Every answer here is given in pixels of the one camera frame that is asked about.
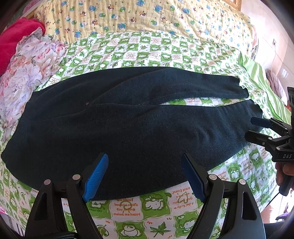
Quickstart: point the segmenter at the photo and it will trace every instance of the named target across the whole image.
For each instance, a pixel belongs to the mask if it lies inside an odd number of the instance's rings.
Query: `metal pin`
[[[44,181],[44,184],[45,185],[49,185],[51,183],[51,180],[50,179],[46,179],[45,181]]]
[[[218,177],[217,177],[215,174],[210,174],[210,175],[209,175],[209,178],[210,178],[211,180],[216,180]]]
[[[242,185],[245,185],[246,184],[246,181],[244,179],[240,179],[239,180],[239,183],[242,184]]]
[[[73,180],[79,180],[81,178],[81,176],[79,174],[75,174],[73,176]]]

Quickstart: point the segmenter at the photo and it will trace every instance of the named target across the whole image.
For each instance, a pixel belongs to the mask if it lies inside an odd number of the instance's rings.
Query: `red cloth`
[[[6,71],[11,57],[15,54],[17,43],[24,36],[28,36],[35,31],[38,27],[42,28],[44,34],[45,27],[41,22],[23,17],[10,25],[0,35],[0,76]]]

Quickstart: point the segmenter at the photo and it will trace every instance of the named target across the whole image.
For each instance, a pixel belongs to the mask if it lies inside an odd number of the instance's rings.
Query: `yellow blanket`
[[[163,32],[252,49],[248,16],[222,0],[44,0],[36,11],[46,33],[72,43],[103,32]]]

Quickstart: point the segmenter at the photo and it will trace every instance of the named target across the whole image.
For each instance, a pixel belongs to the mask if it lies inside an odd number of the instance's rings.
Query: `blue textured pad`
[[[83,195],[83,199],[85,200],[85,202],[90,201],[90,199],[92,199],[95,196],[107,167],[108,155],[103,154],[96,168],[91,173],[88,181],[85,183],[85,193]]]
[[[200,201],[204,203],[206,200],[206,196],[204,194],[203,181],[201,180],[195,168],[192,166],[191,162],[185,155],[183,155],[181,162],[182,169],[189,181],[189,184],[192,188],[195,197],[200,199]]]
[[[269,119],[262,119],[258,117],[252,117],[250,122],[253,125],[263,127],[263,128],[271,128],[273,126]]]

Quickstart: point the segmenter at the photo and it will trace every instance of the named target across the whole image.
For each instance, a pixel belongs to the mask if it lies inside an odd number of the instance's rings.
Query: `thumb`
[[[294,176],[294,163],[286,163],[283,167],[284,174]]]

